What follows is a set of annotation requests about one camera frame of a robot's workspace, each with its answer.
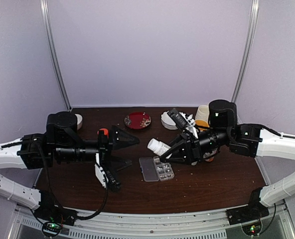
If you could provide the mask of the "grey capped orange label bottle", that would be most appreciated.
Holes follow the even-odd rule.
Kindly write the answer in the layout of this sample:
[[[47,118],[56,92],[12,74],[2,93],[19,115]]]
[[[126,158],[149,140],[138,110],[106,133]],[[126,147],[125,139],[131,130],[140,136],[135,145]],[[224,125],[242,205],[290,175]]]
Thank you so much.
[[[214,159],[214,156],[215,156],[216,152],[217,152],[217,150],[214,150],[212,152],[205,153],[203,155],[204,161],[206,161],[206,162],[212,162],[213,159]]]

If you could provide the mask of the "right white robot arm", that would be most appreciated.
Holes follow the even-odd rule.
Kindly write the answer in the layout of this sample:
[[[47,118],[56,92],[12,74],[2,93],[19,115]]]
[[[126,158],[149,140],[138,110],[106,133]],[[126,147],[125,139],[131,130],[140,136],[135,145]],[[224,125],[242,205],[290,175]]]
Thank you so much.
[[[209,128],[193,133],[184,131],[170,143],[170,149],[160,155],[161,162],[192,164],[204,160],[222,146],[248,157],[278,157],[295,160],[295,135],[277,132],[261,124],[238,124],[237,106],[227,100],[209,103]],[[251,193],[244,216],[255,219],[264,207],[295,194],[295,172],[280,181]]]

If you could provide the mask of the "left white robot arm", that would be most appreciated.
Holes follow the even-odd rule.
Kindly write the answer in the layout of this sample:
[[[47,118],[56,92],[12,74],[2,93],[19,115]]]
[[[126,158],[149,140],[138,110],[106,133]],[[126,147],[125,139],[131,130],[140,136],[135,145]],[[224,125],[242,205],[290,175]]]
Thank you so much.
[[[119,189],[110,166],[113,150],[139,144],[140,140],[117,126],[100,129],[97,140],[84,140],[78,135],[77,116],[70,112],[50,114],[46,132],[28,134],[14,141],[0,144],[0,169],[44,169],[70,162],[93,162],[95,176],[105,190]],[[32,210],[40,210],[49,221],[60,216],[59,204],[51,189],[25,187],[0,174],[0,196]]]

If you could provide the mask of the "cream ribbed mug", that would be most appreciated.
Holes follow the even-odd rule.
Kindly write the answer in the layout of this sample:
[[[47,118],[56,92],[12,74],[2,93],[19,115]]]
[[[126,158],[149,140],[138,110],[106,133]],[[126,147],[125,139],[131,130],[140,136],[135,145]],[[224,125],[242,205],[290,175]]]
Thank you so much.
[[[209,118],[209,106],[200,105],[197,109],[195,120],[208,121],[208,118]]]

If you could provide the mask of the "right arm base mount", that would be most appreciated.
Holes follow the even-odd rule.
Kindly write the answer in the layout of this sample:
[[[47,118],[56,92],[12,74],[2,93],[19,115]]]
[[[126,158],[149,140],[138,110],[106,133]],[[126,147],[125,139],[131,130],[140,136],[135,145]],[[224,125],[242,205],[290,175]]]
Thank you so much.
[[[262,218],[269,215],[268,208],[249,206],[228,209],[226,211],[229,225],[240,224],[246,236],[255,237],[263,232]]]

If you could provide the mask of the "clear plastic pill organizer box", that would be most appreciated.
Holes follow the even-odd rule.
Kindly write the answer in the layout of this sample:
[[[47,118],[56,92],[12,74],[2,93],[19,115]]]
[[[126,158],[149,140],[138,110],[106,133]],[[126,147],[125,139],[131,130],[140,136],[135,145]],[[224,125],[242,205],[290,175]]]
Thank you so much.
[[[139,164],[145,182],[167,181],[174,178],[170,163],[162,163],[158,157],[139,158]]]

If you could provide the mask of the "red floral plate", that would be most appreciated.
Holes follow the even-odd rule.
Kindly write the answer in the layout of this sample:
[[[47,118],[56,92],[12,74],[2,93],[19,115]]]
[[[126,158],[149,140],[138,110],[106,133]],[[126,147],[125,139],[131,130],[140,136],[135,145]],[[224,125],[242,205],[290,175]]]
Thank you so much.
[[[130,129],[144,129],[151,124],[151,116],[145,112],[133,112],[124,118],[124,124]]]

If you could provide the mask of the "front aluminium rail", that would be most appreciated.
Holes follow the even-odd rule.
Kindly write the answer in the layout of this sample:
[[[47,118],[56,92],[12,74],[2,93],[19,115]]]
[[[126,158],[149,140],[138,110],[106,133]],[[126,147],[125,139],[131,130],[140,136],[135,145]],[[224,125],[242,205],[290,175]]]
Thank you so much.
[[[285,202],[256,221],[230,224],[226,209],[172,214],[101,213],[87,221],[64,225],[59,239],[250,239],[251,225],[262,226],[259,239],[295,239]]]

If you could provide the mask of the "white scalloped bowl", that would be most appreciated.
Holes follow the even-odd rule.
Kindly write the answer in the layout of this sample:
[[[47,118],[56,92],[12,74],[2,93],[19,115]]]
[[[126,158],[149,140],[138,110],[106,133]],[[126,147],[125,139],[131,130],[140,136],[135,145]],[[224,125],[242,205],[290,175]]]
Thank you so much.
[[[178,128],[177,128],[175,122],[170,118],[170,116],[167,113],[168,113],[168,111],[165,111],[160,116],[162,125],[166,129],[169,129],[169,130],[177,130]]]

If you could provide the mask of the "aluminium frame post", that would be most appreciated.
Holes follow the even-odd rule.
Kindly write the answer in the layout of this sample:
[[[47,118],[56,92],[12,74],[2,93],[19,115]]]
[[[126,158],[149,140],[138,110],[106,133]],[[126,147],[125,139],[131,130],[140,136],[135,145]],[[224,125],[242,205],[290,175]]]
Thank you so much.
[[[54,69],[55,78],[59,87],[59,92],[61,94],[61,97],[63,99],[64,105],[66,110],[72,111],[72,107],[70,104],[70,101],[68,99],[68,94],[63,82],[63,77],[59,65],[59,60],[55,48],[55,42],[53,38],[53,32],[51,27],[51,20],[50,20],[50,13],[49,13],[49,7],[48,7],[48,1],[47,0],[40,0],[40,7],[41,7],[41,14],[45,26],[49,51],[50,51],[50,58],[52,62],[52,66]]]
[[[250,52],[252,49],[252,45],[254,42],[255,33],[256,33],[256,29],[257,29],[257,23],[258,23],[258,18],[259,18],[259,3],[260,3],[259,0],[252,0],[252,6],[251,6],[251,11],[250,11],[250,16],[249,16],[249,24],[248,24],[246,41],[245,41],[245,47],[244,47],[244,51],[243,51],[243,56],[242,56],[242,60],[241,60],[241,65],[240,65],[236,85],[235,85],[234,92],[232,95],[232,102],[233,103],[236,103],[236,101],[238,99],[238,96],[241,91],[242,83],[245,78],[246,69],[247,69],[247,65],[249,62],[249,58],[250,58]]]

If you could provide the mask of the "yellow interior patterned mug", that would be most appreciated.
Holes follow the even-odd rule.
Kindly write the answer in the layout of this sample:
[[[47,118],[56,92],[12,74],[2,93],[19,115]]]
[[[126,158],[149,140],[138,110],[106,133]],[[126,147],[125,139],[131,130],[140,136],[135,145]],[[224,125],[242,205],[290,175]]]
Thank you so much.
[[[209,129],[209,124],[208,122],[201,120],[201,119],[197,119],[195,120],[195,126],[197,128],[199,128],[200,130],[206,130]]]

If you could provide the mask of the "left aluminium frame post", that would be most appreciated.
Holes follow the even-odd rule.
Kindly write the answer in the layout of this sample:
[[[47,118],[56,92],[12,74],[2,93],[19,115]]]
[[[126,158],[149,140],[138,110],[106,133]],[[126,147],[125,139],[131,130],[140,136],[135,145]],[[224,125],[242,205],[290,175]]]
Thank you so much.
[[[68,94],[63,82],[63,77],[59,65],[59,60],[55,48],[55,42],[53,38],[53,32],[51,27],[51,20],[50,20],[50,13],[49,13],[49,7],[48,7],[48,1],[47,0],[40,0],[40,7],[41,7],[41,14],[45,26],[49,51],[50,51],[50,58],[52,62],[52,66],[54,69],[55,78],[59,87],[59,92],[61,94],[61,97],[63,99],[64,105],[66,110],[72,111],[72,107],[70,104],[70,101],[68,99]]]

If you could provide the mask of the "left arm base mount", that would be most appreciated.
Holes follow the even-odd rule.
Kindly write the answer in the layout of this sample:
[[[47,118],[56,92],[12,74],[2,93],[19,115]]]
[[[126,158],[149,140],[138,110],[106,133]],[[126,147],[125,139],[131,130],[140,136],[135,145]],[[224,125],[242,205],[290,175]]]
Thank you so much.
[[[30,209],[32,215],[41,224],[41,232],[47,238],[58,236],[63,230],[64,225],[73,226],[76,221],[77,212],[75,210],[57,207],[36,210]]]

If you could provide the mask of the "orange capped pill bottle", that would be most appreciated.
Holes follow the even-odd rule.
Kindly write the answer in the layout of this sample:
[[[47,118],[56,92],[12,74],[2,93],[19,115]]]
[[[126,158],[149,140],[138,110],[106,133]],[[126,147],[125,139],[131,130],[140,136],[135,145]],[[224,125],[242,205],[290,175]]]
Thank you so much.
[[[97,135],[105,135],[106,137],[109,137],[109,130],[107,128],[101,128],[97,131]]]

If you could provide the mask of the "white patterned rice bowl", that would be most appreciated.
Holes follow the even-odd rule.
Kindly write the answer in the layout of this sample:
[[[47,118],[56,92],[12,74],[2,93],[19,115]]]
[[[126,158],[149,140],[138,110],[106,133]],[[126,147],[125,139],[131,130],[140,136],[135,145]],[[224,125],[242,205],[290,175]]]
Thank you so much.
[[[83,117],[80,114],[75,114],[77,118],[77,130],[80,130],[83,125]]]

